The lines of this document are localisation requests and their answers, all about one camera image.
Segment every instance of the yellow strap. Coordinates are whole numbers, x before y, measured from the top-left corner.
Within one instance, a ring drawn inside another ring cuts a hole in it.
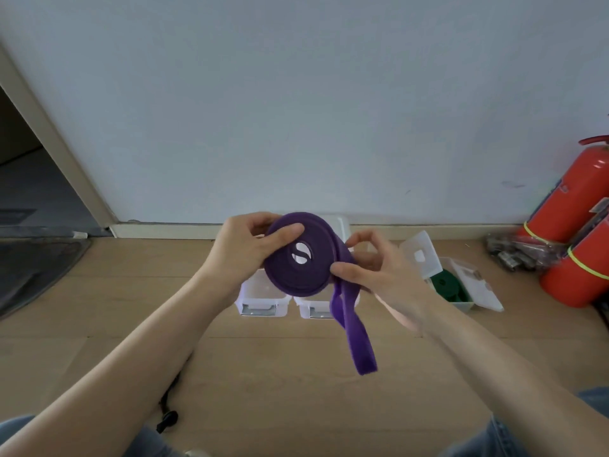
[[[601,274],[600,272],[595,271],[592,268],[589,268],[588,266],[586,266],[585,264],[583,264],[581,261],[579,261],[575,255],[573,254],[573,250],[571,250],[571,248],[569,247],[567,249],[567,253],[569,254],[569,257],[573,260],[573,262],[578,265],[580,268],[582,268],[584,271],[588,271],[590,274],[600,277],[601,279],[607,279],[609,280],[609,276],[605,276],[604,274]]]
[[[525,230],[525,231],[527,231],[527,232],[529,233],[529,236],[531,236],[531,237],[533,237],[533,238],[536,238],[538,241],[543,242],[544,244],[548,244],[548,245],[550,245],[550,244],[551,244],[551,242],[550,242],[550,241],[547,241],[547,240],[545,240],[545,239],[540,238],[540,237],[539,237],[537,234],[535,234],[533,231],[531,231],[531,230],[529,229],[529,224],[528,224],[528,222],[527,222],[527,221],[525,221],[525,222],[524,222],[523,226],[524,226],[524,230]]]

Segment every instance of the forearm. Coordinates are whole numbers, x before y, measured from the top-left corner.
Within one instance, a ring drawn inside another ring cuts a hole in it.
[[[191,280],[100,364],[0,448],[0,457],[119,456],[130,444],[226,295]]]
[[[607,455],[609,420],[452,305],[430,300],[423,315],[426,336],[530,453]]]

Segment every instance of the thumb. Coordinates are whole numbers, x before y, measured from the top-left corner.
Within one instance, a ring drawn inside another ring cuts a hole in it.
[[[358,266],[357,264],[337,261],[330,266],[330,272],[341,279],[364,287],[373,287],[376,272]]]
[[[295,241],[304,230],[305,227],[301,223],[290,224],[276,230],[270,236],[259,239],[258,244],[262,248],[264,256],[269,256],[274,251]]]

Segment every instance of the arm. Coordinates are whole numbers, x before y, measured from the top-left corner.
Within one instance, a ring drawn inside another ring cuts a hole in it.
[[[378,253],[332,273],[369,288],[403,325],[434,340],[462,376],[533,455],[609,455],[609,419],[598,414],[497,337],[432,291],[397,247],[378,232],[354,234]]]
[[[0,457],[119,456],[211,321],[270,253],[302,225],[263,233],[279,215],[230,218],[201,269],[92,371],[0,447]]]

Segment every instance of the red fire extinguisher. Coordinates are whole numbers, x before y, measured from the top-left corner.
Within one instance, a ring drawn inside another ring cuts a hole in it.
[[[574,308],[609,290],[609,207],[577,235],[567,255],[540,279],[552,297]]]
[[[542,242],[566,244],[609,202],[609,135],[582,139],[587,147],[518,231]]]

